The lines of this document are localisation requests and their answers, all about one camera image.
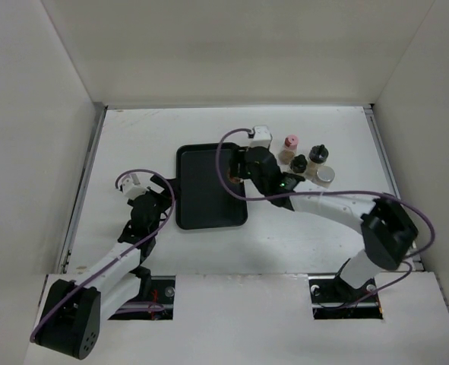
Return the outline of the red-label white-lid jar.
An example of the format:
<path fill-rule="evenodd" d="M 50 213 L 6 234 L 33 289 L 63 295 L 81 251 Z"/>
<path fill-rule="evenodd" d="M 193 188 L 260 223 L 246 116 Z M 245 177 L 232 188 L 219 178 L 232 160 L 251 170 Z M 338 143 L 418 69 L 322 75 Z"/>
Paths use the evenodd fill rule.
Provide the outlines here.
<path fill-rule="evenodd" d="M 242 183 L 242 179 L 238 176 L 233 176 L 230 171 L 227 173 L 227 179 L 234 185 Z"/>

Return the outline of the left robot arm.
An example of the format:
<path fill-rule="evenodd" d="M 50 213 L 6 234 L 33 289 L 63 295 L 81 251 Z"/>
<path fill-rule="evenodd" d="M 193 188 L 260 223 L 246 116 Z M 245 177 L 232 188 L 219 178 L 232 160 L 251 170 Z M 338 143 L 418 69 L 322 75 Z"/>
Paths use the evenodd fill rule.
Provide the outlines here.
<path fill-rule="evenodd" d="M 113 316 L 153 316 L 167 313 L 152 287 L 152 275 L 143 266 L 169 222 L 179 188 L 175 179 L 152 172 L 151 182 L 161 192 L 138 182 L 139 169 L 116 180 L 131 208 L 130 218 L 111 250 L 77 279 L 58 279 L 47 295 L 30 341 L 78 360 L 93 350 L 104 321 Z"/>

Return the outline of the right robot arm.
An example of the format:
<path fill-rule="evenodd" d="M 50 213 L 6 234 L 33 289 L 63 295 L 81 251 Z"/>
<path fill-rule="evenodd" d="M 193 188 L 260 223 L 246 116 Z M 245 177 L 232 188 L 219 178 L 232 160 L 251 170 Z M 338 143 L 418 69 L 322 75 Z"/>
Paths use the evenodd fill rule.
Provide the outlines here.
<path fill-rule="evenodd" d="M 278 208 L 308 213 L 346 226 L 361 235 L 363 247 L 322 287 L 326 297 L 352 300 L 382 271 L 395 271 L 418 236 L 418 229 L 395 197 L 387 194 L 332 192 L 304 177 L 283 172 L 264 147 L 236 148 L 230 179 L 249 179 Z"/>

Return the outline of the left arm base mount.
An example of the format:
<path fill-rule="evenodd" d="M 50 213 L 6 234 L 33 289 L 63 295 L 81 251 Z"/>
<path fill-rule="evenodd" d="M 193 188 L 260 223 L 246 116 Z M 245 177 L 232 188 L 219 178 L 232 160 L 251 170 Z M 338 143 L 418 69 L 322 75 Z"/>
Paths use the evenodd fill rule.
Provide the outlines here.
<path fill-rule="evenodd" d="M 108 320 L 172 320 L 174 313 L 175 276 L 153 276 L 149 268 L 131 272 L 140 280 L 138 294 L 128 299 Z"/>

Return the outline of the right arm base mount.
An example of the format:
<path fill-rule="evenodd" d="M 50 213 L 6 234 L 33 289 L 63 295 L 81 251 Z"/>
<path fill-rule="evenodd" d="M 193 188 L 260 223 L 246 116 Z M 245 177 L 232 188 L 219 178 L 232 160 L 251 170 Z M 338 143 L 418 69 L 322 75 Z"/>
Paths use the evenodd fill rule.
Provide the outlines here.
<path fill-rule="evenodd" d="M 383 319 L 374 278 L 355 289 L 336 275 L 310 275 L 308 286 L 316 320 Z"/>

